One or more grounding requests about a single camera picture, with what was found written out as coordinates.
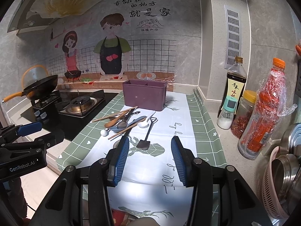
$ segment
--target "mint green lid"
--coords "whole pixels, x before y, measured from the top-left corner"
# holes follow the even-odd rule
[[[227,96],[223,105],[223,108],[227,111],[234,112],[237,106],[237,99],[231,96]]]

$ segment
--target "soy sauce bottle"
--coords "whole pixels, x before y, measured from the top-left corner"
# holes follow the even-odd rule
[[[219,111],[217,113],[217,117],[219,117],[219,114],[222,111],[222,107],[227,96],[234,97],[238,100],[236,110],[238,109],[239,100],[243,95],[243,90],[246,83],[246,76],[246,71],[243,68],[243,58],[235,57],[234,64],[228,69],[227,72],[226,87],[222,98],[222,104],[219,107]]]

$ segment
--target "small shovel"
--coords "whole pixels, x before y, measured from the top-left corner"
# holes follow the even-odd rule
[[[147,141],[147,138],[148,138],[148,135],[150,134],[151,128],[153,127],[153,124],[155,122],[157,122],[157,118],[156,117],[151,117],[150,121],[151,121],[150,122],[150,128],[148,129],[145,140],[140,140],[139,143],[136,146],[138,149],[148,150],[148,148],[150,147],[151,142]]]

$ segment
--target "cartoon man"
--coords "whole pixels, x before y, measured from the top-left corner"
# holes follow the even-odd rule
[[[130,60],[131,51],[127,40],[116,36],[123,22],[124,17],[120,13],[105,16],[100,25],[106,37],[98,42],[94,49],[95,53],[100,54],[101,74],[115,74],[118,75],[118,79],[122,78],[125,67]],[[121,61],[122,53],[124,53],[124,61]]]

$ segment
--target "tablecloth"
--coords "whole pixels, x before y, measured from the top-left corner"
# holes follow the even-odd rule
[[[121,92],[95,119],[127,108]],[[141,111],[138,116],[150,112],[144,109],[138,111]],[[192,188],[183,187],[179,180],[170,149],[171,138],[177,135],[185,148],[191,149],[196,157],[210,165],[225,167],[225,156],[218,134],[197,92],[191,95],[167,92],[164,110],[156,112],[154,117],[158,118],[158,122],[148,138],[151,141],[149,150],[136,148],[138,141],[144,140],[148,128],[135,127],[130,132],[130,150],[122,180],[116,188],[108,188],[111,207],[137,217],[151,216],[161,226],[182,226],[188,216]],[[108,141],[113,132],[101,137],[100,130],[104,129],[107,122],[89,123],[57,159],[58,167],[61,170],[70,164],[84,167],[105,157],[121,138]],[[85,188],[83,196],[87,198],[88,188]],[[212,225],[217,225],[216,189],[213,196]]]

